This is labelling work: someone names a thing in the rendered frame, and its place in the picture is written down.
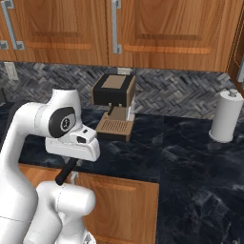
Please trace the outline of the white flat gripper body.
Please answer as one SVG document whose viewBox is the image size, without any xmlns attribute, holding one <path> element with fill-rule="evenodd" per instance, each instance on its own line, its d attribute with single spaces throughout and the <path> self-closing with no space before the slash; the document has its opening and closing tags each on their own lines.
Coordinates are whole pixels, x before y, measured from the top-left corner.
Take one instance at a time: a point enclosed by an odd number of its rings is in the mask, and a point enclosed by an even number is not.
<svg viewBox="0 0 244 244">
<path fill-rule="evenodd" d="M 96 161 L 100 156 L 99 143 L 95 137 L 86 139 L 76 136 L 73 142 L 61 142 L 59 139 L 47 138 L 45 146 L 48 153 L 92 162 Z"/>
</svg>

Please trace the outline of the wooden drawer front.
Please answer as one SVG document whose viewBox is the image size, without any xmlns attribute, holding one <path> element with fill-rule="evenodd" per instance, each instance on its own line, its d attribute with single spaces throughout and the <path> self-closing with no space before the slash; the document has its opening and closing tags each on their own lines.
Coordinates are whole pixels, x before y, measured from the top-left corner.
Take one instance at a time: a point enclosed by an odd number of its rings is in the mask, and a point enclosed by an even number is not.
<svg viewBox="0 0 244 244">
<path fill-rule="evenodd" d="M 60 169 L 27 164 L 19 164 L 19 169 L 34 187 L 37 187 L 42 181 L 53 181 L 61 172 Z"/>
</svg>

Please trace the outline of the black and tan coffee machine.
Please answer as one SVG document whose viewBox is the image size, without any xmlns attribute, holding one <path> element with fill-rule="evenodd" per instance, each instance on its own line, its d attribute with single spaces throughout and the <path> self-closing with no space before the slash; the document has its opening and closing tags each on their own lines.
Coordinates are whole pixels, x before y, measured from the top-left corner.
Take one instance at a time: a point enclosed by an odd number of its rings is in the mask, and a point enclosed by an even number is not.
<svg viewBox="0 0 244 244">
<path fill-rule="evenodd" d="M 98 138 L 129 142 L 135 119 L 135 76 L 103 74 L 91 89 L 91 101 L 109 107 L 96 127 Z"/>
</svg>

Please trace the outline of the wooden base cupboard door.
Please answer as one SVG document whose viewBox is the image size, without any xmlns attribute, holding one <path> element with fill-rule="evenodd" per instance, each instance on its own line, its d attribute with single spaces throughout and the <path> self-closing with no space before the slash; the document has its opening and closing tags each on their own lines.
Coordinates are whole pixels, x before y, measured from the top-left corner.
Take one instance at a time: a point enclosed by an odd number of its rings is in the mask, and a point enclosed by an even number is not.
<svg viewBox="0 0 244 244">
<path fill-rule="evenodd" d="M 97 244 L 155 244 L 157 183 L 80 173 L 76 184 L 95 193 L 85 224 Z"/>
</svg>

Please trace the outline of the white paper towel roll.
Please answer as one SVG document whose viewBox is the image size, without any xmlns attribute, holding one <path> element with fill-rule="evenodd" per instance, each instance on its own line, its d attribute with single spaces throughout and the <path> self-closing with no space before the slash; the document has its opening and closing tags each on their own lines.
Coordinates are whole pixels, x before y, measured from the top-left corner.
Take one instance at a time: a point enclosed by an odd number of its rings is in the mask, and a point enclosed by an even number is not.
<svg viewBox="0 0 244 244">
<path fill-rule="evenodd" d="M 213 123 L 209 130 L 212 140 L 229 143 L 233 140 L 234 129 L 240 115 L 244 98 L 236 89 L 222 91 L 219 94 Z"/>
</svg>

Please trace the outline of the wooden wall cupboard door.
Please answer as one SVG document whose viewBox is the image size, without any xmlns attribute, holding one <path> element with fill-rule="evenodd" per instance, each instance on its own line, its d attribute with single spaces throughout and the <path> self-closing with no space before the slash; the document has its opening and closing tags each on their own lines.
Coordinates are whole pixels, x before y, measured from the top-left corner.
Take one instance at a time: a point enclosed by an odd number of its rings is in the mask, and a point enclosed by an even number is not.
<svg viewBox="0 0 244 244">
<path fill-rule="evenodd" d="M 13 0 L 19 61 L 106 66 L 105 0 Z"/>
<path fill-rule="evenodd" d="M 244 0 L 121 0 L 121 54 L 112 52 L 111 0 L 106 7 L 111 66 L 224 71 Z"/>
<path fill-rule="evenodd" d="M 1 1 L 2 0 L 0 0 L 0 42 L 6 41 L 8 43 L 8 48 L 6 50 L 0 49 L 0 61 L 16 61 L 16 55 L 11 46 L 9 31 L 2 11 Z"/>
</svg>

